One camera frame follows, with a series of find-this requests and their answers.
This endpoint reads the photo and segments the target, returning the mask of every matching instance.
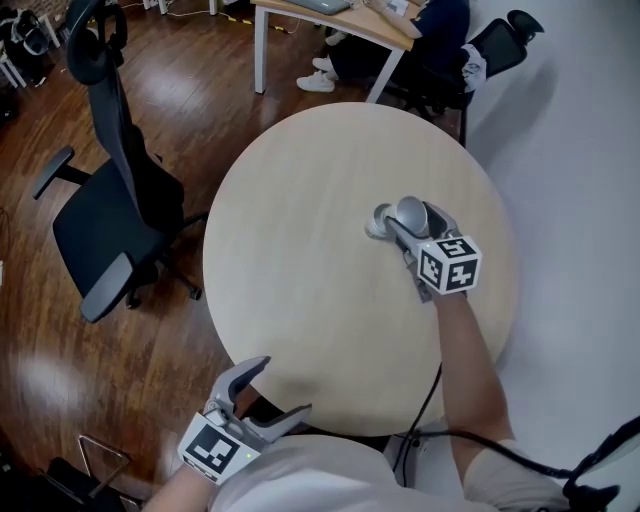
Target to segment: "white sneaker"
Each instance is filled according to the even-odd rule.
[[[339,30],[335,33],[335,34],[331,34],[329,37],[327,37],[324,41],[325,43],[327,43],[329,46],[335,46],[337,45],[340,41],[342,41],[345,37],[347,37],[347,34],[345,34],[344,32],[340,32]]]
[[[325,57],[324,59],[316,57],[311,61],[311,64],[313,64],[314,68],[324,71],[325,73],[333,69],[333,65],[331,64],[331,59],[329,57]]]
[[[311,76],[300,77],[296,80],[298,87],[310,92],[333,92],[336,84],[329,80],[322,71],[316,71]]]

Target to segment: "chair wheel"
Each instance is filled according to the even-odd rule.
[[[142,301],[140,299],[131,299],[129,301],[127,301],[127,309],[136,309],[140,304],[142,304]]]

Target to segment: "forearm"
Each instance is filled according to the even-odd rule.
[[[380,16],[382,16],[391,25],[397,28],[400,32],[403,32],[407,37],[410,37],[411,39],[418,39],[422,36],[422,34],[420,34],[420,31],[411,22],[411,20],[400,16],[388,7],[380,13]]]
[[[204,512],[215,488],[196,470],[183,466],[151,498],[143,512]]]
[[[461,293],[434,300],[442,354],[442,392],[447,424],[493,441],[513,438],[507,401],[476,317]],[[481,448],[452,441],[461,476]]]

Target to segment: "white desk leg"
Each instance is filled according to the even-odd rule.
[[[385,62],[382,71],[380,71],[380,74],[378,75],[376,83],[373,84],[373,88],[367,97],[367,103],[375,103],[378,101],[380,94],[382,94],[382,89],[387,85],[393,70],[396,69],[398,62],[400,62],[400,57],[402,57],[403,53],[404,50],[391,50],[391,55],[389,55],[387,62]]]
[[[7,77],[7,80],[9,80],[9,83],[17,89],[18,84],[13,79],[13,76],[11,76],[11,73],[9,73],[9,70],[7,69],[7,66],[4,65],[4,62],[0,63],[0,69],[2,70],[2,73],[4,74],[4,76]]]
[[[256,92],[263,93],[267,85],[267,21],[269,13],[264,7],[256,6],[255,81]]]
[[[18,83],[22,87],[26,87],[27,86],[27,82],[24,81],[24,78],[22,78],[22,76],[20,75],[20,72],[13,65],[13,62],[11,62],[10,60],[7,59],[7,61],[4,64],[5,64],[5,66],[7,66],[9,68],[9,71],[11,73],[13,73],[13,76],[15,76],[16,80],[18,81]]]
[[[40,20],[44,21],[44,24],[47,27],[47,32],[49,32],[49,36],[51,37],[51,40],[53,41],[54,46],[56,48],[60,48],[60,41],[58,41],[58,37],[56,36],[56,33],[53,30],[53,27],[51,26],[51,22],[49,21],[49,16],[46,14],[44,16],[40,16]]]

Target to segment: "white shirt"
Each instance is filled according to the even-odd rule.
[[[553,512],[568,508],[553,481],[489,450],[469,466],[464,489],[467,500],[405,489],[396,483],[383,455],[367,446],[336,437],[288,436],[225,482],[211,512],[495,512],[540,507]]]

